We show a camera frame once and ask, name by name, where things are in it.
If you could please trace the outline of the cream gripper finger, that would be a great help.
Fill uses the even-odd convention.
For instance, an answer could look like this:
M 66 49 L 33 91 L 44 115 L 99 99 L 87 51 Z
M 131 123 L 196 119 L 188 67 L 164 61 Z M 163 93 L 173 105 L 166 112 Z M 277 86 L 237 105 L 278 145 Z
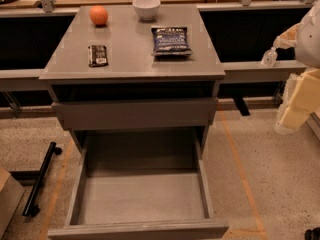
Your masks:
M 294 133 L 319 107 L 320 70 L 308 68 L 300 75 L 291 74 L 284 88 L 275 131 L 279 134 Z
M 291 26 L 289 29 L 277 36 L 273 42 L 273 47 L 276 49 L 289 49 L 295 47 L 298 27 L 299 23 Z

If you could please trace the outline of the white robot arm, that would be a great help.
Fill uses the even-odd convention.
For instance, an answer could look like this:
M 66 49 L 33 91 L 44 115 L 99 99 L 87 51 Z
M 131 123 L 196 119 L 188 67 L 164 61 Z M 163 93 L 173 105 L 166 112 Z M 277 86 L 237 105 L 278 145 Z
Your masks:
M 293 47 L 295 59 L 307 66 L 301 75 L 290 75 L 278 111 L 275 130 L 289 134 L 297 131 L 320 107 L 320 0 L 299 24 L 279 35 L 273 46 Z

